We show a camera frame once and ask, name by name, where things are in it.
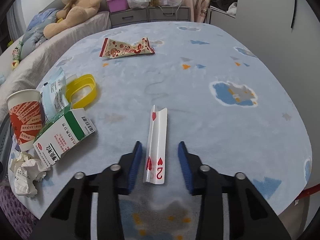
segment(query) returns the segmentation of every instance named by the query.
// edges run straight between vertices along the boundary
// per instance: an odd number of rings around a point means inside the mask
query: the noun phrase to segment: drawer handle
[[[163,13],[164,16],[173,16],[175,13]]]
[[[125,21],[125,20],[129,20],[129,19],[131,19],[131,18],[133,18],[133,15],[131,15],[131,16],[127,16],[127,17],[122,17],[122,19]]]

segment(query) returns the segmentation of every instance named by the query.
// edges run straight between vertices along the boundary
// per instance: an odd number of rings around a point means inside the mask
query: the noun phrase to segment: paper cup
[[[42,128],[40,92],[26,89],[7,98],[10,119],[21,151],[33,148],[33,141]]]

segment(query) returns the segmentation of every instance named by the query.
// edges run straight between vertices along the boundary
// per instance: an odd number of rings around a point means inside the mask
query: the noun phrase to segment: drawer unit
[[[117,27],[122,27],[122,26],[127,26],[127,25],[131,25],[131,24],[137,24],[137,23],[147,23],[148,21],[141,21],[141,22],[134,22],[134,23],[122,23],[122,24],[118,24],[118,25],[113,25],[112,28],[117,28]]]
[[[110,14],[111,25],[129,25],[135,22],[148,22],[147,9],[126,10]]]
[[[129,9],[126,11],[110,13],[112,28],[121,26],[164,21],[190,21],[190,9],[185,6],[178,7],[148,7],[144,9]]]
[[[149,19],[153,21],[189,21],[188,7],[149,7]]]

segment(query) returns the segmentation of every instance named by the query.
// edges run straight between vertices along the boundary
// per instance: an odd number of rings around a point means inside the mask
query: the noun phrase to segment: yellow plastic lid
[[[66,98],[71,103],[71,97],[80,89],[89,86],[91,92],[84,98],[73,104],[73,108],[84,108],[90,104],[97,96],[97,86],[94,77],[91,74],[83,75],[67,85]]]

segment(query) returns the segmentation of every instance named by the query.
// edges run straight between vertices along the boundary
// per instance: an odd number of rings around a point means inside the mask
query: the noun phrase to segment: gray drawer
[[[122,27],[122,26],[127,26],[127,25],[131,25],[131,24],[137,24],[137,23],[147,23],[148,21],[141,21],[141,22],[134,22],[134,23],[122,23],[122,24],[118,24],[118,25],[113,25],[112,28],[117,28],[117,27]]]
[[[150,22],[153,23],[153,22],[163,22],[164,20],[151,20]],[[166,20],[166,22],[188,22],[188,20]]]
[[[172,7],[149,8],[150,21],[152,20],[189,20],[189,8],[174,7],[172,14]]]
[[[110,14],[110,20],[112,26],[133,22],[148,21],[147,10],[127,10],[123,12]]]

